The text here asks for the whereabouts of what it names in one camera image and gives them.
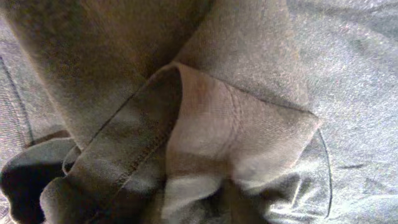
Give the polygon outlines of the black t-shirt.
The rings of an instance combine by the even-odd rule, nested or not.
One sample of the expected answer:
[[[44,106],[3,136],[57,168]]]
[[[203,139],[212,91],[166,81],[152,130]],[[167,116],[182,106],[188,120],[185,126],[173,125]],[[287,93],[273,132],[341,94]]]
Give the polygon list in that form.
[[[396,1],[2,1],[14,223],[396,223]]]

